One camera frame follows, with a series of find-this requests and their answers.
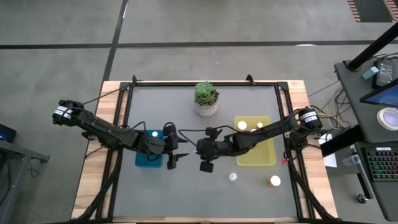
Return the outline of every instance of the yellow tray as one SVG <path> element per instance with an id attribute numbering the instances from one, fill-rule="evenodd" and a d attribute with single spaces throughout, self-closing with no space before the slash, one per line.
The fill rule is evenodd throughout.
<path id="1" fill-rule="evenodd" d="M 235 129 L 239 130 L 238 122 L 244 121 L 248 125 L 245 131 L 257 129 L 257 123 L 263 126 L 271 124 L 268 116 L 236 116 L 234 119 Z M 272 166 L 276 163 L 273 139 L 268 139 L 258 143 L 247 154 L 238 156 L 236 163 L 239 166 Z"/>

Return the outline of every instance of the white paper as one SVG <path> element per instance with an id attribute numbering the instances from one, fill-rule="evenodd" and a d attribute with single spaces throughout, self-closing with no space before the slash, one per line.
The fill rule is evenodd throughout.
<path id="1" fill-rule="evenodd" d="M 326 140 L 331 140 L 332 136 L 331 134 L 324 134 L 323 136 L 321 136 L 321 138 L 318 140 L 319 144 L 323 144 L 326 142 Z M 323 163 L 325 163 L 325 166 L 327 167 L 334 167 L 337 168 L 337 162 L 336 162 L 336 155 L 330 154 L 329 156 L 326 156 L 323 158 Z"/>
<path id="2" fill-rule="evenodd" d="M 376 148 L 377 151 L 391 151 L 390 147 L 377 147 Z"/>

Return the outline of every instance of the potted plant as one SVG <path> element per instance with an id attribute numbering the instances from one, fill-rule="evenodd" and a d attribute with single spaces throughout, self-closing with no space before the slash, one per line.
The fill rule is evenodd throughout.
<path id="1" fill-rule="evenodd" d="M 218 95 L 214 86 L 208 81 L 195 86 L 195 111 L 200 116 L 211 116 L 217 111 Z"/>

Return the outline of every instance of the concrete floor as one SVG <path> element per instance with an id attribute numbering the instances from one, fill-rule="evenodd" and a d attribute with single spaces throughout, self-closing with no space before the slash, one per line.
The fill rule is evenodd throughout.
<path id="1" fill-rule="evenodd" d="M 0 45 L 111 43 L 121 3 L 0 0 Z M 345 0 L 130 0 L 119 42 L 373 40 L 391 25 L 355 22 Z M 311 94 L 336 81 L 334 63 L 365 47 L 118 49 L 110 80 L 130 80 L 133 74 L 143 80 L 251 74 L 261 80 L 302 79 Z M 39 177 L 27 175 L 14 223 L 70 218 L 87 141 L 78 128 L 54 126 L 51 114 L 59 99 L 98 96 L 108 54 L 109 49 L 0 50 L 0 123 L 18 130 L 17 144 L 51 155 Z M 323 106 L 337 86 L 310 97 L 311 104 Z M 356 123 L 352 111 L 343 117 Z M 387 223 L 375 200 L 354 201 L 361 191 L 355 176 L 330 182 L 339 217 Z"/>

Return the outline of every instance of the rgb keyboard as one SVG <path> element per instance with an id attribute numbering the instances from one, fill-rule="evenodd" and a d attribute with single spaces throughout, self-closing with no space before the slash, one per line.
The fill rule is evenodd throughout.
<path id="1" fill-rule="evenodd" d="M 398 181 L 398 151 L 366 149 L 368 168 L 373 181 Z"/>

